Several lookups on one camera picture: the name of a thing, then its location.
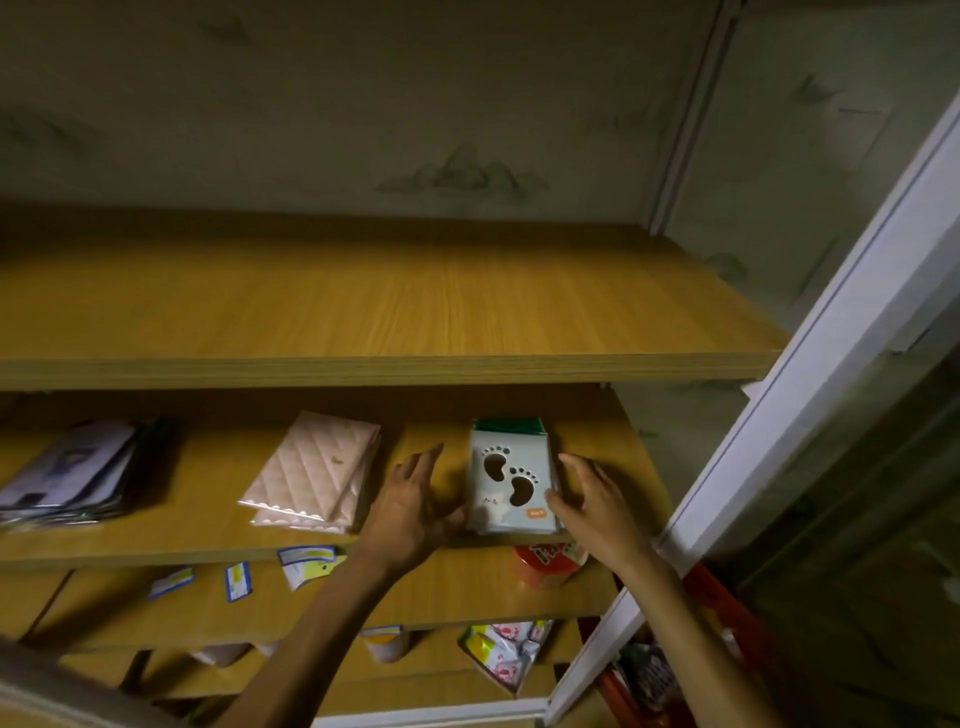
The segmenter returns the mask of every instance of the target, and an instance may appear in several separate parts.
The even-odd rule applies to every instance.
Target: left hand
[[[398,579],[422,564],[467,525],[466,505],[445,518],[433,515],[430,476],[443,450],[444,444],[438,443],[394,465],[360,531],[353,554],[389,578]]]

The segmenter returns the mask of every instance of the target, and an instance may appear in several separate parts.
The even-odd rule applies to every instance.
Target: hand
[[[636,527],[616,483],[600,466],[581,455],[563,453],[560,461],[580,480],[584,507],[574,508],[554,490],[546,492],[546,502],[577,543],[621,579],[631,569],[656,565],[660,558]]]
[[[394,465],[360,531],[353,554],[389,578],[398,579],[422,564],[467,524],[465,505],[445,518],[433,516],[430,476],[443,450],[439,443]]]

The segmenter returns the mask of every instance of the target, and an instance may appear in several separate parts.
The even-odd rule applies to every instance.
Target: right hand
[[[600,466],[566,453],[560,461],[580,480],[584,506],[574,508],[554,490],[546,492],[546,503],[577,543],[620,578],[631,568],[657,564],[660,558],[640,533],[626,499]]]

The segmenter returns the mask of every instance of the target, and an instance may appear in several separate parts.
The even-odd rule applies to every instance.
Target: quilted pink pad
[[[328,521],[379,425],[300,412],[243,505]]]
[[[367,448],[360,465],[353,472],[350,483],[344,490],[340,502],[333,511],[333,516],[329,521],[317,521],[307,519],[303,516],[294,516],[289,513],[280,513],[266,508],[257,510],[253,520],[253,525],[278,525],[287,528],[296,528],[303,531],[319,531],[321,533],[349,533],[353,523],[357,518],[360,498],[364,494],[364,486],[367,483],[367,475],[370,473],[370,467],[373,463],[373,457],[376,455],[376,449],[380,445],[380,438],[377,437]]]

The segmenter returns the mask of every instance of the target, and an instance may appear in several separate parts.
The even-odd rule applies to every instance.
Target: red lid
[[[573,573],[587,562],[589,555],[578,544],[538,544],[514,546],[517,558],[540,573]]]

